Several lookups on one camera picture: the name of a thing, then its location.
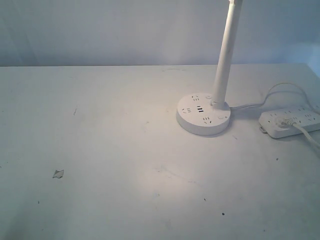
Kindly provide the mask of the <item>white desk lamp with sockets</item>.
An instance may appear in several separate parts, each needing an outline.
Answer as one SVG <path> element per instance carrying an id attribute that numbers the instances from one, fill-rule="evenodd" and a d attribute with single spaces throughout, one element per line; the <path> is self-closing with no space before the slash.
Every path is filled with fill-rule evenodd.
<path id="1" fill-rule="evenodd" d="M 229 125 L 231 108 L 226 93 L 242 5 L 242 0 L 229 1 L 212 93 L 186 95 L 177 104 L 176 120 L 189 133 L 213 136 Z"/>

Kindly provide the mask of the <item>small torn tape scrap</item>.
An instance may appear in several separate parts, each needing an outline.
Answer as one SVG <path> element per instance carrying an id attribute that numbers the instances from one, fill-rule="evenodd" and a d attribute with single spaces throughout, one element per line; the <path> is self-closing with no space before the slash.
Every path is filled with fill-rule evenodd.
<path id="1" fill-rule="evenodd" d="M 63 170 L 63 169 L 61 169 L 61 170 L 55 170 L 52 178 L 53 178 L 53 179 L 61 179 L 63 176 L 64 176 L 64 170 Z"/>

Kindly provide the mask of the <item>white power strip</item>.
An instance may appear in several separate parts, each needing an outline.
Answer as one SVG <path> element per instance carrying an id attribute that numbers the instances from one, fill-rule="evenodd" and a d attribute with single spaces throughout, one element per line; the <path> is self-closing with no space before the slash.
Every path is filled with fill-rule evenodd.
<path id="1" fill-rule="evenodd" d="M 274 139 L 301 134 L 302 132 L 292 124 L 297 124 L 307 132 L 320 129 L 320 115 L 306 106 L 265 111 L 260 115 L 258 122 L 262 129 Z"/>

